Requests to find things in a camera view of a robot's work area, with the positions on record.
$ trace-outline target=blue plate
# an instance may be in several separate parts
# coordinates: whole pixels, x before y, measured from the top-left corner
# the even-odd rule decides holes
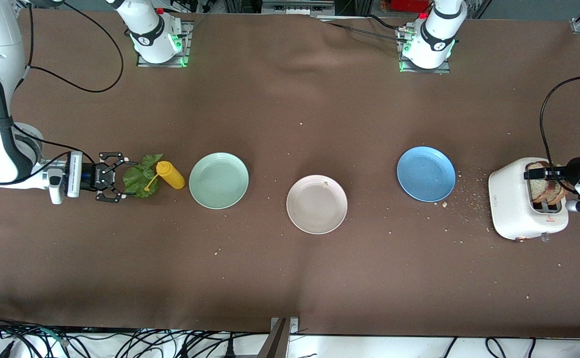
[[[398,161],[396,175],[403,189],[420,201],[440,201],[455,186],[455,170],[449,158],[437,149],[415,147]]]

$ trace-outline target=green plate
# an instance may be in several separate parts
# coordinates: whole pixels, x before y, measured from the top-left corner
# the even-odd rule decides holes
[[[248,181],[244,162],[232,154],[214,153],[203,157],[192,168],[188,187],[201,206],[225,209],[244,197]]]

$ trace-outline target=white plate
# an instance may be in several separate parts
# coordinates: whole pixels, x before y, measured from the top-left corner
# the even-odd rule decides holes
[[[326,234],[345,220],[347,197],[333,179],[310,175],[294,183],[286,208],[290,220],[299,229],[308,234]]]

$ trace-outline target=yellow bottle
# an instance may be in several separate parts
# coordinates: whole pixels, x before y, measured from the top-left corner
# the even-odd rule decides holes
[[[181,189],[186,185],[186,181],[183,179],[183,176],[181,176],[181,174],[177,171],[177,169],[174,168],[174,166],[172,166],[170,162],[158,162],[158,165],[155,169],[157,170],[158,175],[161,176],[162,179],[169,183],[173,188]]]

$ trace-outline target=white floor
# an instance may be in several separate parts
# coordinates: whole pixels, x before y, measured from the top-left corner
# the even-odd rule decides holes
[[[110,334],[83,334],[80,341],[87,348],[91,358],[122,358],[135,357],[144,351],[147,344],[137,344],[128,354],[119,354],[120,348],[129,340],[128,336],[113,336],[104,340]],[[147,340],[155,342],[163,335],[152,335]],[[215,335],[216,338],[226,338],[228,335]],[[256,355],[264,344],[267,335],[247,336],[235,339],[235,353],[240,355]],[[44,343],[36,337],[28,337],[29,341],[35,345],[44,357],[47,349]],[[183,344],[184,336],[175,342],[168,342],[164,345],[157,345],[157,349],[145,352],[142,358],[167,358],[173,357]],[[317,336],[317,335],[292,335],[288,348],[288,358],[305,358],[313,356],[315,358],[440,358],[451,342],[452,338],[426,338],[426,337],[374,337],[374,336]],[[0,352],[12,341],[12,338],[0,338]],[[505,355],[508,358],[526,358],[531,345],[531,340],[516,338],[498,339]],[[196,354],[215,341],[207,340],[197,345],[188,354],[189,358],[205,358],[210,350],[203,351],[196,357]],[[49,338],[49,343],[56,341]],[[221,344],[210,355],[210,358],[222,358],[226,353],[226,343]],[[491,342],[492,351],[499,357],[501,353]],[[87,357],[88,355],[80,349],[79,352],[69,347],[69,354],[73,358]],[[53,353],[49,355],[54,358],[65,358],[60,345],[53,346]],[[30,358],[32,357],[26,346],[16,341],[13,345],[10,358]],[[454,344],[449,354],[450,358],[493,358],[485,348],[484,338],[459,338]],[[558,340],[539,339],[533,351],[533,358],[580,358],[580,340]]]

